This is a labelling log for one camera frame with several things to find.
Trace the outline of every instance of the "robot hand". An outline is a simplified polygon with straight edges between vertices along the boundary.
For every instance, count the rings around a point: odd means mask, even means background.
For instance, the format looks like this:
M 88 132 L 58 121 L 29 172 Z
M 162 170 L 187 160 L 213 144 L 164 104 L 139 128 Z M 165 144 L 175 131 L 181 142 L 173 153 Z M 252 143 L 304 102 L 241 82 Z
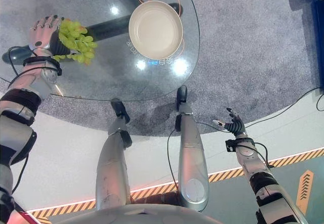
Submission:
M 70 54 L 70 50 L 59 40 L 61 20 L 57 15 L 38 20 L 29 32 L 29 48 L 38 56 Z
M 218 119 L 214 119 L 213 123 L 233 133 L 236 136 L 236 138 L 247 137 L 245 126 L 240 116 L 233 109 L 226 109 L 229 112 L 229 116 L 232 117 L 232 123 L 224 123 L 223 121 Z

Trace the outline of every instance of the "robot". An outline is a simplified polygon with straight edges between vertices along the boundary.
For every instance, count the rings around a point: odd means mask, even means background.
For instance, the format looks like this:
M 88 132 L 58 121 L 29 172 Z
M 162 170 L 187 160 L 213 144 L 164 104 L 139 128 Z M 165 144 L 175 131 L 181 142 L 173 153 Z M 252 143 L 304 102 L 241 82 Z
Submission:
M 7 223 L 15 208 L 12 197 L 13 175 L 10 166 L 22 161 L 33 147 L 37 134 L 30 127 L 42 101 L 51 93 L 62 74 L 60 64 L 52 58 L 69 53 L 58 41 L 61 18 L 42 18 L 30 29 L 29 47 L 35 56 L 24 60 L 23 72 L 10 83 L 0 99 L 0 223 Z M 176 130 L 181 132 L 178 191 L 173 202 L 161 198 L 145 204 L 130 196 L 124 150 L 131 146 L 127 131 L 130 117 L 119 99 L 111 106 L 116 119 L 108 130 L 97 167 L 96 211 L 64 223 L 220 223 L 201 211 L 209 198 L 209 182 L 200 134 L 187 103 L 187 88 L 177 91 Z M 227 108 L 232 123 L 216 124 L 233 133 L 235 140 L 226 141 L 229 152 L 236 152 L 238 162 L 256 195 L 259 224 L 308 223 L 286 191 L 278 184 L 267 165 L 256 152 L 237 113 Z

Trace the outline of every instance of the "glass tabletop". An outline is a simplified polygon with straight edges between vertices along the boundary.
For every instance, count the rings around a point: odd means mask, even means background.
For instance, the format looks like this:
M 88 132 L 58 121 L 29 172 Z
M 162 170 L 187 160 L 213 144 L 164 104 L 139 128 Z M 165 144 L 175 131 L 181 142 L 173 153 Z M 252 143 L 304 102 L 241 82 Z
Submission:
M 58 14 L 77 20 L 98 43 L 96 57 L 89 66 L 61 60 L 63 74 L 57 81 L 60 91 L 54 93 L 97 100 L 158 98 L 182 85 L 195 68 L 199 27 L 192 0 L 158 0 L 180 10 L 183 40 L 169 58 L 146 58 L 134 48 L 128 33 L 133 10 L 145 1 L 148 0 L 11 0 L 9 7 L 0 7 L 0 47 L 4 53 L 11 46 L 28 44 L 28 30 L 41 17 Z M 12 52 L 18 71 L 22 70 L 22 60 L 28 57 L 20 52 Z M 0 63 L 0 76 L 7 80 L 14 77 L 8 62 Z

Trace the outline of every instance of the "robot leg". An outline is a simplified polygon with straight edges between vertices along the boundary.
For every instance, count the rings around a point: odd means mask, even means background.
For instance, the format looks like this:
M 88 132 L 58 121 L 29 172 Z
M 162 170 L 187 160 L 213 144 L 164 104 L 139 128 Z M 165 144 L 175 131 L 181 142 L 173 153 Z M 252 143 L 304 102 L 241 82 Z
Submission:
M 122 102 L 111 102 L 117 119 L 111 125 L 100 153 L 96 180 L 97 210 L 130 204 L 130 187 L 124 149 L 131 146 L 132 140 L 126 124 L 130 118 Z
M 187 87 L 183 85 L 177 92 L 176 130 L 181 131 L 179 195 L 183 206 L 202 211 L 209 197 L 208 173 L 203 144 L 186 98 Z

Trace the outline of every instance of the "bunch of grapes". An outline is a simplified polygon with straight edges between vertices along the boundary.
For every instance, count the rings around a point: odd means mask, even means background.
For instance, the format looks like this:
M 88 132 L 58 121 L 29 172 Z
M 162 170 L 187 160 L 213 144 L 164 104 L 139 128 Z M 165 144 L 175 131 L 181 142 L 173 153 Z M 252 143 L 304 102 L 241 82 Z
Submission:
M 94 48 L 98 45 L 93 42 L 91 36 L 85 36 L 86 33 L 88 33 L 87 29 L 79 22 L 64 19 L 61 22 L 59 39 L 66 47 L 78 52 L 66 55 L 67 58 L 90 65 L 91 59 L 95 57 Z M 53 56 L 53 58 L 60 61 L 65 59 L 65 56 Z

